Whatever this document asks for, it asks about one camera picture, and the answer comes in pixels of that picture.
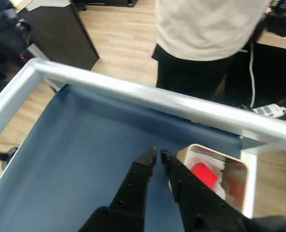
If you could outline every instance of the wooden floor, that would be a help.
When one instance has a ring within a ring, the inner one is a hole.
[[[134,8],[89,6],[80,16],[101,56],[93,71],[155,85],[153,0],[139,0]],[[0,135],[0,151],[20,146],[53,95],[44,83],[36,88]],[[286,152],[259,156],[255,205],[257,217],[286,215]]]

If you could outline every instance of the black pants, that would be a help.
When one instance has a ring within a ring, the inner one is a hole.
[[[179,59],[159,45],[152,57],[158,61],[156,87],[206,100],[213,96],[233,60],[233,56],[215,61]]]

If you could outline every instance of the white metal frame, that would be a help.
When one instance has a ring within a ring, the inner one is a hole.
[[[250,142],[261,142],[250,143],[247,149],[241,152],[241,161],[249,170],[245,196],[247,207],[243,212],[248,217],[253,213],[257,154],[286,150],[286,121],[39,58],[30,60],[0,93],[0,133],[35,87],[46,78],[64,84],[78,85],[94,92],[238,134],[241,138],[251,139]]]

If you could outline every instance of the person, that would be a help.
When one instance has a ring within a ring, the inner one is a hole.
[[[157,0],[156,87],[211,99],[269,2]]]

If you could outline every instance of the desk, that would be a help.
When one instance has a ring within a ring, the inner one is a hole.
[[[267,31],[263,32],[258,43],[286,49],[286,37],[283,38]]]
[[[31,25],[32,42],[50,60],[92,69],[99,55],[70,0],[10,1]]]

